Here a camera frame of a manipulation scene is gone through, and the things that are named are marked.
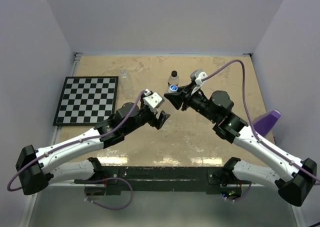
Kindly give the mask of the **small clear plastic bottle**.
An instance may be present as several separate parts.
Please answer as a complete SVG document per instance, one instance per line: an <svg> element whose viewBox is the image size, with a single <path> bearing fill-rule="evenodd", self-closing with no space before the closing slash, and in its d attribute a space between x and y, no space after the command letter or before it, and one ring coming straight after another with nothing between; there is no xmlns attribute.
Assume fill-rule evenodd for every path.
<svg viewBox="0 0 320 227"><path fill-rule="evenodd" d="M168 86L170 87L171 85L175 85L175 86L178 86L179 85L179 82L180 82L180 78L179 78L179 75L177 74L176 77L172 77L171 74L168 78L168 81L167 81L167 84Z"/></svg>

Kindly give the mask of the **black bottle cap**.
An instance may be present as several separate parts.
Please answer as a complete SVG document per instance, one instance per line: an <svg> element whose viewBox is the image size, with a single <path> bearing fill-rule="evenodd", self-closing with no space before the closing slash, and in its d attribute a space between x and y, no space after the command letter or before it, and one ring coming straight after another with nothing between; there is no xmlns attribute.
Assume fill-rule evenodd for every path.
<svg viewBox="0 0 320 227"><path fill-rule="evenodd" d="M171 72L171 76L172 77L176 77L177 75L178 75L177 71L174 70L174 71Z"/></svg>

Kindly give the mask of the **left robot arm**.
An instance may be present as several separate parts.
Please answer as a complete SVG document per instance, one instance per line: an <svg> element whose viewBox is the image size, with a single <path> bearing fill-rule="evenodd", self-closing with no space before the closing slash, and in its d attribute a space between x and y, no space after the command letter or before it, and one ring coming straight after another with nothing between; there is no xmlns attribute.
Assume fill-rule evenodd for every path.
<svg viewBox="0 0 320 227"><path fill-rule="evenodd" d="M169 117L170 114L158 112L148 104L138 106L128 102L106 120L74 138L38 149L27 145L22 148L15 165L21 184L18 189L28 196L61 181L90 180L99 183L104 177L100 163L85 160L68 167L67 162L114 146L145 124L159 130Z"/></svg>

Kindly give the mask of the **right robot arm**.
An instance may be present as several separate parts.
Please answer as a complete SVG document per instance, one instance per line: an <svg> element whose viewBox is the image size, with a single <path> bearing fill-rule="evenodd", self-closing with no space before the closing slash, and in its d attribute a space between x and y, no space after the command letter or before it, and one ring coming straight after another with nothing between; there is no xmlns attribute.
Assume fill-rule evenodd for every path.
<svg viewBox="0 0 320 227"><path fill-rule="evenodd" d="M291 155L258 134L245 120L232 112L234 103L226 91L216 90L207 98L202 90L191 85L166 93L165 98L177 109L192 108L214 123L213 130L223 140L248 151L266 167L237 158L224 165L223 179L230 184L249 181L278 192L289 204L300 207L317 181L317 164Z"/></svg>

